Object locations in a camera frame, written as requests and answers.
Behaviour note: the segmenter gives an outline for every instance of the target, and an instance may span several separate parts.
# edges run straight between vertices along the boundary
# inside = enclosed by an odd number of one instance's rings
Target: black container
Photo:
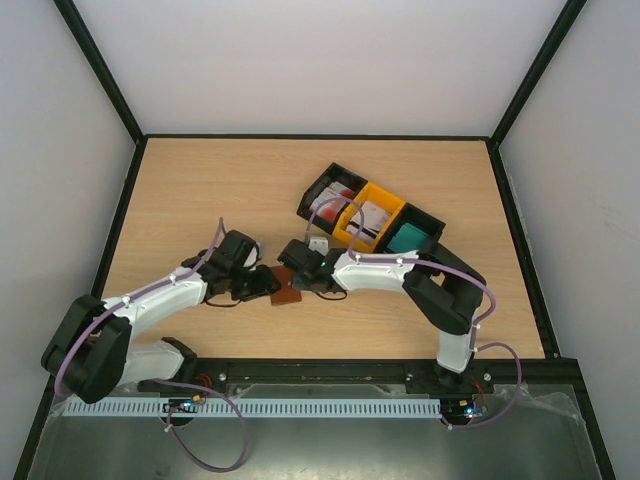
[[[444,230],[445,223],[438,220],[435,217],[432,217],[428,213],[423,212],[419,208],[407,203],[402,211],[398,214],[398,216],[394,219],[393,223],[389,225],[389,228],[386,232],[382,234],[382,238],[376,245],[374,253],[404,253],[404,252],[394,252],[389,248],[389,243],[395,235],[400,231],[400,228],[405,224],[411,224],[414,227],[422,230],[424,233],[429,235],[431,238],[425,239],[424,243],[427,243],[431,240],[435,240],[436,242],[440,239],[442,235],[442,231]]]
[[[346,168],[338,165],[337,163],[332,163],[329,166],[329,168],[327,168],[324,171],[324,173],[320,175],[320,177],[318,177],[318,179],[315,182],[313,182],[311,187],[309,187],[309,189],[307,189],[307,191],[304,192],[304,195],[302,196],[302,201],[298,206],[298,211],[297,211],[298,215],[304,218],[305,220],[309,220],[309,218],[311,218],[311,213],[312,213],[309,210],[309,207],[311,206],[313,201],[318,197],[318,195],[320,195],[320,193],[322,193],[322,191],[326,187],[328,187],[332,182],[340,182],[345,187],[353,190],[353,198],[355,198],[356,195],[358,195],[358,192],[360,192],[362,187],[364,187],[365,184],[367,183],[367,181],[364,178],[356,175],[353,172],[350,172]],[[324,218],[321,218],[319,215],[316,215],[316,217],[313,219],[313,224],[316,227],[327,232],[328,234],[332,234],[333,229],[335,228],[336,223],[338,223],[338,219],[342,214],[342,211],[347,207],[347,205],[348,203],[345,202],[344,205],[338,211],[338,214],[336,215],[336,218],[333,222],[328,222]]]

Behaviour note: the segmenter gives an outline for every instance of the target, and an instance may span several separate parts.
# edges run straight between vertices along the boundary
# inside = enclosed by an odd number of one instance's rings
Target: black cable
[[[339,302],[339,301],[344,300],[345,298],[347,298],[347,296],[349,295],[347,292],[342,292],[342,293],[344,293],[344,297],[331,298],[331,297],[325,297],[324,295],[320,294],[319,292],[315,292],[314,291],[313,293],[315,293],[321,299],[327,300],[329,302]]]
[[[232,307],[237,307],[240,304],[240,300],[238,300],[236,303],[224,303],[224,304],[211,303],[209,300],[205,300],[204,303],[206,303],[210,307],[232,308]]]

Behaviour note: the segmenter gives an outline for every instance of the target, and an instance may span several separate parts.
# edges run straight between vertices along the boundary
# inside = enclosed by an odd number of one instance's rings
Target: yellow container
[[[354,250],[362,253],[371,253],[376,248],[376,245],[382,238],[384,232],[389,228],[389,226],[393,223],[395,218],[398,216],[402,208],[405,206],[406,202],[399,197],[396,197],[392,193],[387,192],[384,188],[379,187],[375,183],[367,182],[367,184],[362,187],[362,190],[358,193],[354,201],[358,205],[362,205],[366,201],[370,201],[386,210],[391,214],[387,223],[385,223],[384,227],[378,233],[378,236],[374,240],[373,244],[367,245],[365,242],[361,240],[356,240],[356,244],[354,246]],[[346,231],[351,218],[357,213],[356,207],[349,204],[349,206],[342,212],[338,222],[336,223],[335,228],[333,229],[332,235],[341,240],[342,242],[349,244],[353,235]]]

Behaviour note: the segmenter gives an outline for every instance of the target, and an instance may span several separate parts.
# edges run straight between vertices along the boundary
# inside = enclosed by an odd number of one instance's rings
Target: white cable tray
[[[168,409],[166,398],[108,397],[87,405],[78,397],[67,400],[65,417],[158,417]],[[234,401],[247,418],[440,418],[440,401],[430,399],[258,399]],[[175,417],[235,417],[220,399],[203,406],[188,407],[190,413]]]

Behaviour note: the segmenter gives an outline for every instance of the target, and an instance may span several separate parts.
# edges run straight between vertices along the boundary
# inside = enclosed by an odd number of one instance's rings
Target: transparent plastic sheet
[[[397,385],[231,387],[232,399],[408,396]],[[490,413],[504,408],[512,394],[513,386],[496,386],[495,394],[487,395]],[[313,480],[342,478],[345,471],[353,480],[423,480],[427,471],[430,478],[599,479],[586,426],[573,415],[575,401],[571,386],[524,386],[512,412],[491,427],[469,432],[448,432],[429,419],[250,419],[249,461],[225,479]],[[43,430],[30,480],[202,476],[158,418],[64,417],[60,401],[54,403],[57,415]],[[203,459],[229,464],[237,458],[242,439],[236,419],[199,418],[178,428]],[[461,450],[467,441],[474,448]]]
[[[493,389],[494,393],[487,395],[489,402],[491,402],[492,399],[500,400],[500,406],[504,406],[504,404],[513,397],[515,385],[494,385]],[[585,424],[582,415],[580,415],[578,406],[574,403],[571,397],[569,397],[569,395],[562,392],[552,392],[545,395],[533,396],[529,393],[529,386],[524,382],[520,388],[520,398],[516,401],[516,406],[546,410],[547,412],[570,418],[578,425]],[[491,408],[489,413],[491,415],[498,411],[498,408]]]

